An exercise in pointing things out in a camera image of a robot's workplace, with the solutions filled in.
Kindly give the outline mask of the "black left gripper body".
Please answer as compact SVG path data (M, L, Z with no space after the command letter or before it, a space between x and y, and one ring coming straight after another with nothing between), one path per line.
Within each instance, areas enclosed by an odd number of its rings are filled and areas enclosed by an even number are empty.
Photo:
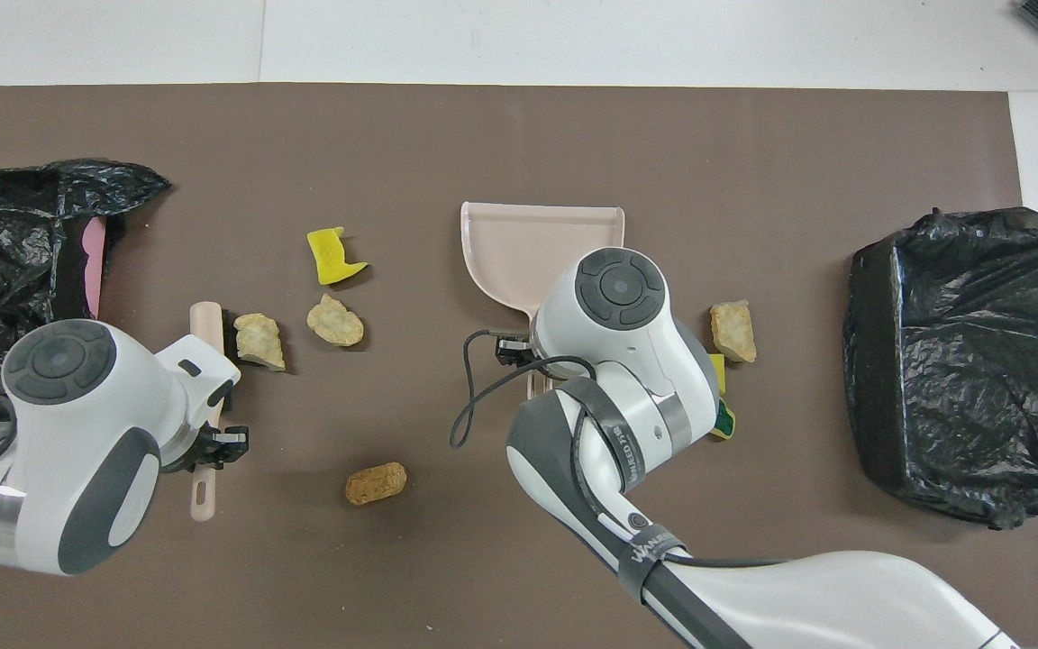
M202 424L196 431L196 438L190 447L177 456L172 462L165 462L161 465L161 472L165 475L194 471L199 465L214 465L215 468L223 467L223 459L220 457L222 443L215 440L215 436L222 431L210 424Z

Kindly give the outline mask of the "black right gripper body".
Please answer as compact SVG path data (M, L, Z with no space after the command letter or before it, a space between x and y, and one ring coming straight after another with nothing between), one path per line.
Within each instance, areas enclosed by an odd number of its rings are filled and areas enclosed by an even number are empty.
M531 334L495 334L495 358L499 366L527 367L541 356Z

